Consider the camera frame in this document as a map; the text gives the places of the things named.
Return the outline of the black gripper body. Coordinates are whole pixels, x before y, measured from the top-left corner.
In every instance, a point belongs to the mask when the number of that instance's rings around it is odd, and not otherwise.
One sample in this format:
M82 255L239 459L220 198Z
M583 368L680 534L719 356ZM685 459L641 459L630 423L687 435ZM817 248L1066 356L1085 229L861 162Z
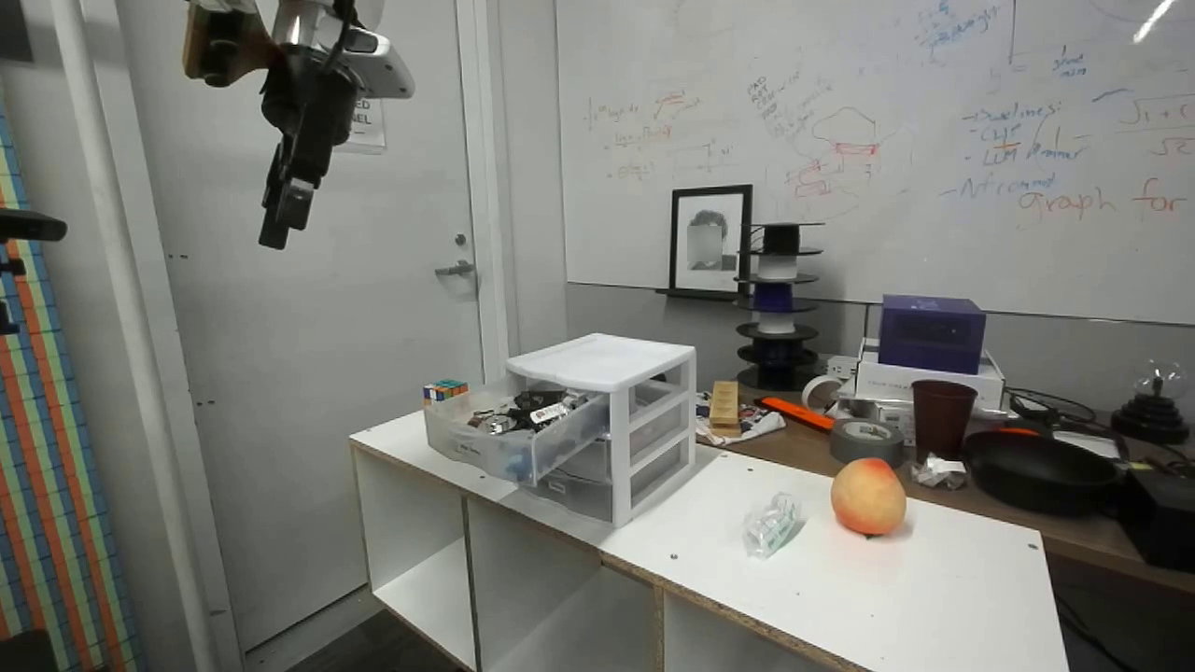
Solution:
M358 89L320 51L284 50L264 76L263 113L279 129L274 183L320 183L332 149L350 129Z

